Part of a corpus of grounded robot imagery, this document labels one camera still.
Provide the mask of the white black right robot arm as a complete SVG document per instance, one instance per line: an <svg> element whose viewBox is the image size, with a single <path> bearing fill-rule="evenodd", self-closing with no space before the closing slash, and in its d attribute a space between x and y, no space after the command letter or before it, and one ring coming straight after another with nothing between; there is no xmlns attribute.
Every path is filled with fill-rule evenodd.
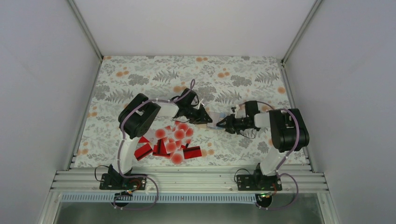
<svg viewBox="0 0 396 224"><path fill-rule="evenodd" d="M259 190L266 189L271 180L278 181L280 167L294 153L308 146L310 135L297 108L274 109L266 113L260 112L258 104L264 102L251 100L244 102L245 117L236 117L236 107L233 113L219 121L216 126L231 134L241 134L246 129L270 128L274 150L269 150L263 161L258 163L253 173L253 184Z"/></svg>

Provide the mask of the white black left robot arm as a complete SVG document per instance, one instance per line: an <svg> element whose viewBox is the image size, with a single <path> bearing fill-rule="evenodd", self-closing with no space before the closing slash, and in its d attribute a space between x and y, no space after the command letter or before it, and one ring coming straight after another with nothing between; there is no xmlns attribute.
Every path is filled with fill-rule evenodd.
<svg viewBox="0 0 396 224"><path fill-rule="evenodd" d="M132 154L139 138L150 129L157 115L169 118L186 117L195 125L212 123L202 103L193 105L197 98L192 89L185 89L180 96L168 100L149 99L139 93L120 113L118 117L122 140L115 161L108 168L111 182L118 189L126 188L130 183Z"/></svg>

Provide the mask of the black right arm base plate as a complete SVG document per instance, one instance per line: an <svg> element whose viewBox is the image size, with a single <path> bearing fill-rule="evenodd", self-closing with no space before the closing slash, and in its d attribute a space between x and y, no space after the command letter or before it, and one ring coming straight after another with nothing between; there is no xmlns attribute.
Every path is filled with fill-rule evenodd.
<svg viewBox="0 0 396 224"><path fill-rule="evenodd" d="M239 191L281 191L283 189L280 178L276 175L236 175Z"/></svg>

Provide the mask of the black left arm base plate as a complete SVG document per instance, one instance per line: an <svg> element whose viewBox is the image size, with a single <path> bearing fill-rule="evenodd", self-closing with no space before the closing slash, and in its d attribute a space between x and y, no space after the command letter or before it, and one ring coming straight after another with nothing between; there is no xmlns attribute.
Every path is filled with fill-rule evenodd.
<svg viewBox="0 0 396 224"><path fill-rule="evenodd" d="M133 175L132 178L124 178L121 176L112 176L103 174L100 190L144 190L146 188L147 175Z"/></svg>

